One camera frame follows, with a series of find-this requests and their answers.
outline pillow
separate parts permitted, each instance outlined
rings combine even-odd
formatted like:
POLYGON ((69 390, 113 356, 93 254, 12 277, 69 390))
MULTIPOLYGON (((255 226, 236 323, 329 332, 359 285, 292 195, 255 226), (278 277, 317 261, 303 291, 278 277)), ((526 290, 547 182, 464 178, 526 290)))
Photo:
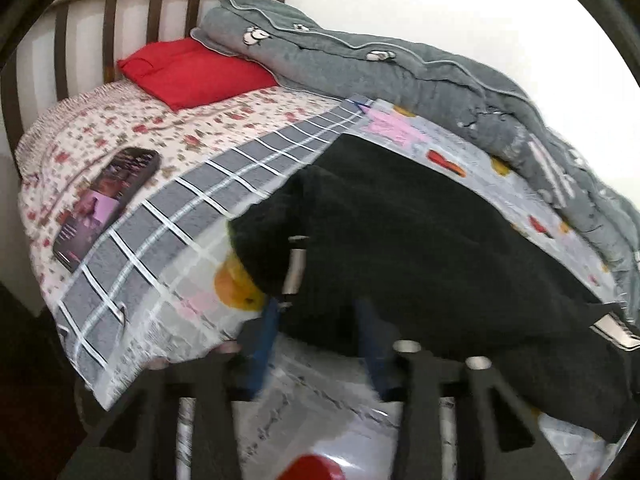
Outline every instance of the pillow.
POLYGON ((277 84, 257 63, 223 56, 191 38, 145 45, 118 68, 174 112, 277 84))

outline phone screen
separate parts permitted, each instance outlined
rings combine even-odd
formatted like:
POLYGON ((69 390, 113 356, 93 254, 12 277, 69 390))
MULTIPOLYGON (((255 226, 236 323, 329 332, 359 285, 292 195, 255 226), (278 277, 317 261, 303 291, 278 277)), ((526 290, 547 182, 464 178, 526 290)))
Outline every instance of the phone screen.
POLYGON ((156 155, 141 148, 122 150, 82 194, 56 237, 54 252, 67 268, 74 270, 113 222, 127 191, 142 184, 138 177, 156 155))

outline black jacket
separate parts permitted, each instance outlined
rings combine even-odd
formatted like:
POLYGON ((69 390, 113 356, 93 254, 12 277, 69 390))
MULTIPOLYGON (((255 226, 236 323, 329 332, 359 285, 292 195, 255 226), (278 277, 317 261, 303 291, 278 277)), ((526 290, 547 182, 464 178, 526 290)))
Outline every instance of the black jacket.
POLYGON ((355 355, 352 304, 369 298, 437 356, 490 357, 531 404, 616 440, 638 416, 633 354, 589 326, 602 304, 493 206, 404 156, 339 137, 313 165, 231 222, 255 283, 279 295, 292 235, 306 268, 281 327, 355 355))

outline pink patch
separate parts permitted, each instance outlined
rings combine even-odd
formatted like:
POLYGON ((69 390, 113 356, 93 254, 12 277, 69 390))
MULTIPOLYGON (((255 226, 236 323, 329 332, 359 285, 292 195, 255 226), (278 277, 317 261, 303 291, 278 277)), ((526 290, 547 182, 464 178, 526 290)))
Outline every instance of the pink patch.
POLYGON ((71 156, 70 153, 67 152, 60 152, 58 153, 55 158, 53 159, 56 163, 58 164, 62 164, 63 162, 66 162, 66 160, 71 156))
POLYGON ((429 139, 420 130, 379 110, 370 109, 367 111, 367 115, 372 119, 367 126, 369 131, 388 137, 396 144, 408 147, 412 142, 425 142, 429 139))
POLYGON ((176 311, 186 319, 197 319, 215 304, 216 297, 212 292, 201 292, 182 300, 176 311))

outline cartoon print blanket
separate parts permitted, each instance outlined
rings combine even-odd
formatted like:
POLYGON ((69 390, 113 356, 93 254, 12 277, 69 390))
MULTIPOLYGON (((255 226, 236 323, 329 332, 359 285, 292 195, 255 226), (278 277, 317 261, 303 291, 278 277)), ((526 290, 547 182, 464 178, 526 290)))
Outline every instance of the cartoon print blanket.
POLYGON ((220 0, 191 37, 271 70, 281 85, 362 94, 428 118, 508 163, 596 249, 616 297, 640 308, 640 214, 543 123, 519 86, 479 62, 395 38, 325 30, 274 0, 220 0))

